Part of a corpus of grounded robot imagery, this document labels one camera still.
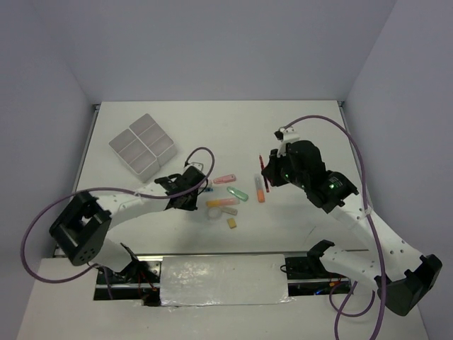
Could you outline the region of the pink correction tape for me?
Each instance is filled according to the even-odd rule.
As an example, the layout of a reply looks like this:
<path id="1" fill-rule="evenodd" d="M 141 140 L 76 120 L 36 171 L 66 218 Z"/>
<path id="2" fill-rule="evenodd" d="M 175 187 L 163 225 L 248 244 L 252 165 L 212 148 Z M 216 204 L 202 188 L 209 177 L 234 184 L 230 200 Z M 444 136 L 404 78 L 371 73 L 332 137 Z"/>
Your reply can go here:
<path id="1" fill-rule="evenodd" d="M 234 174 L 228 174 L 228 175 L 214 178 L 212 180 L 212 182 L 213 182 L 213 184 L 219 185 L 219 184 L 231 183 L 231 182 L 234 182 L 235 180 L 236 180 L 236 176 Z"/>

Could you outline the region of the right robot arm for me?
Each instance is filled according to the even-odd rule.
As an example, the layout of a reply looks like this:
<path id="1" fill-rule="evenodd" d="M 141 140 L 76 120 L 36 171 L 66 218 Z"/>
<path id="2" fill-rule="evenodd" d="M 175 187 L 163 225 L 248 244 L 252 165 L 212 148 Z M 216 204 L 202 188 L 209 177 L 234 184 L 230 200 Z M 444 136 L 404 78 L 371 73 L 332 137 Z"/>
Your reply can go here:
<path id="1" fill-rule="evenodd" d="M 316 277 L 339 273 L 366 285 L 386 308 L 406 316 L 434 286 L 442 262 L 404 241 L 370 207 L 342 173 L 326 168 L 318 147 L 302 140 L 272 149 L 261 171 L 273 187 L 292 184 L 317 208 L 350 230 L 372 252 L 373 259 L 349 254 L 322 240 L 309 250 L 308 269 Z"/>

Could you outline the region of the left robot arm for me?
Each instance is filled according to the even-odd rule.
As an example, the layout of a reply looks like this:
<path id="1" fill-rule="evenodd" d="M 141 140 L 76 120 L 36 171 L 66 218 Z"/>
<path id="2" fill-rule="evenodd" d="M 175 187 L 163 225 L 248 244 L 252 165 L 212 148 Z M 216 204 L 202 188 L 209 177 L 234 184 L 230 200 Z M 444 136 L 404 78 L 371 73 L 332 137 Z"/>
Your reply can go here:
<path id="1" fill-rule="evenodd" d="M 149 213 L 170 209 L 197 209 L 198 190 L 189 189 L 205 182 L 205 175 L 195 166 L 182 174 L 173 174 L 129 193 L 76 194 L 50 227 L 50 235 L 73 266 L 95 263 L 109 268 L 124 283 L 139 273 L 139 261 L 123 243 L 108 238 L 118 225 Z"/>

